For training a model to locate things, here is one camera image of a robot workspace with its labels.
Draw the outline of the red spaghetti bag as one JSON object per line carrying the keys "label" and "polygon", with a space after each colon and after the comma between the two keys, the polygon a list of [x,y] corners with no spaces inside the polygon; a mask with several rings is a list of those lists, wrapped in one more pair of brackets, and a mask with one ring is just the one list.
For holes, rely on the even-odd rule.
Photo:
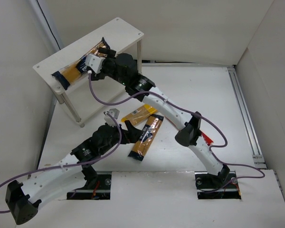
{"label": "red spaghetti bag", "polygon": [[204,138],[208,146],[211,146],[213,144],[213,140],[209,138],[204,132],[201,132],[201,136]]}

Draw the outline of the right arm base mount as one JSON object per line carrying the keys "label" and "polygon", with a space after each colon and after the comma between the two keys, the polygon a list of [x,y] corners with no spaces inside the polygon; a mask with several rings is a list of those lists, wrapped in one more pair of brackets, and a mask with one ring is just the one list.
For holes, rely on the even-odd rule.
{"label": "right arm base mount", "polygon": [[195,172],[194,175],[199,200],[241,199],[241,193],[236,180],[220,188],[231,179],[237,177],[235,171],[231,171],[223,181],[220,181],[216,176],[211,176],[206,171]]}

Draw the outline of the dark blue spaghetti bag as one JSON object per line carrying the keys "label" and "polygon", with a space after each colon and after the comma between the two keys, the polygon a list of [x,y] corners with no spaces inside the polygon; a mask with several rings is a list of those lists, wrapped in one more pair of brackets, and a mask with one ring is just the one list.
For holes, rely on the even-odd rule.
{"label": "dark blue spaghetti bag", "polygon": [[99,57],[106,57],[105,54],[98,52],[99,48],[110,48],[104,37],[102,37],[102,39],[80,59],[52,73],[52,77],[56,79],[65,90],[67,90],[87,71],[85,65],[87,55],[94,54]]}
{"label": "dark blue spaghetti bag", "polygon": [[134,144],[128,157],[142,161],[147,154],[159,128],[164,120],[164,116],[152,114],[142,129],[139,140]]}

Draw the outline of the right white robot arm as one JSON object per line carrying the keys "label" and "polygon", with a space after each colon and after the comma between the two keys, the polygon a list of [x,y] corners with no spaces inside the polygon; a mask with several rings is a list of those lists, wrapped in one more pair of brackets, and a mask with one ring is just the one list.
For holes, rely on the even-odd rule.
{"label": "right white robot arm", "polygon": [[199,112],[186,111],[174,104],[149,78],[139,73],[137,63],[126,53],[116,54],[114,50],[99,48],[100,55],[89,54],[85,60],[89,80],[102,80],[106,76],[122,84],[131,98],[157,109],[177,128],[177,143],[188,147],[205,166],[208,175],[216,184],[224,183],[230,169],[218,161],[206,136],[200,130],[205,118]]}

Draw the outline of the yellow spaghetti bag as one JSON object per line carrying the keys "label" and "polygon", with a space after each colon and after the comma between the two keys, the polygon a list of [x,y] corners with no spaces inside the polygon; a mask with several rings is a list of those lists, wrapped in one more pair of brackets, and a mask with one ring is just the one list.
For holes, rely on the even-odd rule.
{"label": "yellow spaghetti bag", "polygon": [[135,126],[146,120],[150,115],[155,114],[157,112],[158,110],[154,107],[151,107],[148,104],[144,104],[143,106],[137,108],[136,110],[123,117],[121,119],[121,122],[125,123],[126,121],[130,121],[130,123]]}

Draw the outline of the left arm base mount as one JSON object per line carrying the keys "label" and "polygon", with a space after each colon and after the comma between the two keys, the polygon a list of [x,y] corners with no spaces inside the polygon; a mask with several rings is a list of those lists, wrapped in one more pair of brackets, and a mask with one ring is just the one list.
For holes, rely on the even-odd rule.
{"label": "left arm base mount", "polygon": [[85,185],[82,188],[68,192],[67,200],[109,200],[111,197],[112,172],[98,171],[98,177],[90,187]]}

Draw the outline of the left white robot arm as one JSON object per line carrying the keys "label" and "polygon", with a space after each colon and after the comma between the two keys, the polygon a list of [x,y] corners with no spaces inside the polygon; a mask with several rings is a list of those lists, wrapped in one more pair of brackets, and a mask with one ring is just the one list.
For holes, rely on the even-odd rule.
{"label": "left white robot arm", "polygon": [[98,174],[89,161],[97,160],[116,144],[136,143],[142,131],[130,121],[126,129],[120,126],[101,125],[92,136],[74,148],[57,163],[57,168],[26,180],[14,180],[7,185],[5,201],[17,225],[22,225],[38,210],[55,198],[84,186],[92,187]]}

